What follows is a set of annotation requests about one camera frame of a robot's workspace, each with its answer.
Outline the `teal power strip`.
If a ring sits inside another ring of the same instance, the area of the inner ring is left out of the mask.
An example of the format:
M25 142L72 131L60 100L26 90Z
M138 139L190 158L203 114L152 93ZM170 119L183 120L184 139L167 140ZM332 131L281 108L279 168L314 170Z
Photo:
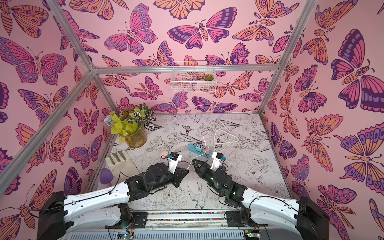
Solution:
M205 152L205 147L200 144L190 143L188 146L188 150L191 153L197 154L198 156L202 156Z

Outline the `pink earbud case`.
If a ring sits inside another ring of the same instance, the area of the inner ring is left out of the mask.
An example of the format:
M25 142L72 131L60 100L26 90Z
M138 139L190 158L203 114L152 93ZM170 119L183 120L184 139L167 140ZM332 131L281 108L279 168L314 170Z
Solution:
M167 159L168 156L169 156L168 151L163 151L163 152L161 153L161 158L162 158L162 159Z

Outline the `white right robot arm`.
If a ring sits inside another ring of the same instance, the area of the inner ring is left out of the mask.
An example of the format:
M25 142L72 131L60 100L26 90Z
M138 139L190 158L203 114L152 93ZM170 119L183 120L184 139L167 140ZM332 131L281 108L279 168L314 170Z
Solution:
M262 194L233 181L221 168L194 159L196 174L205 180L225 205L240 208L246 225L269 225L299 235L303 240L327 240L330 216L308 197L282 199Z

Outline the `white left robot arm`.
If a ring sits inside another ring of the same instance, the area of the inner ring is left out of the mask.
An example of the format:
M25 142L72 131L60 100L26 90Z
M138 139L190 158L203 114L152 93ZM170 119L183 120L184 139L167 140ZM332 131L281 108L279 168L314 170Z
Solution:
M57 240L75 227L76 218L110 206L117 206L122 213L118 222L129 219L129 202L153 195L169 184L178 188L188 173L184 168L170 170L167 165L157 163L112 187L78 195L66 196L63 191L54 193L39 211L37 238Z

